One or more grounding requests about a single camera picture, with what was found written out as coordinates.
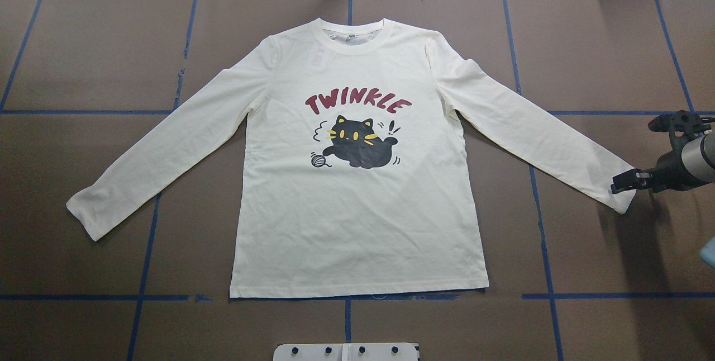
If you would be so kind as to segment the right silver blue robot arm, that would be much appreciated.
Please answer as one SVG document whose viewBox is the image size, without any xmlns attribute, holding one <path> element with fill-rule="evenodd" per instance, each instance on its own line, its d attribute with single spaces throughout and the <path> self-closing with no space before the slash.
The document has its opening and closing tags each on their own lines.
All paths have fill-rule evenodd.
<svg viewBox="0 0 715 361">
<path fill-rule="evenodd" d="M 631 168 L 613 176 L 613 194 L 630 190 L 688 191 L 714 181 L 714 144 L 710 134 L 670 134 L 671 151 L 653 168 Z"/>
</svg>

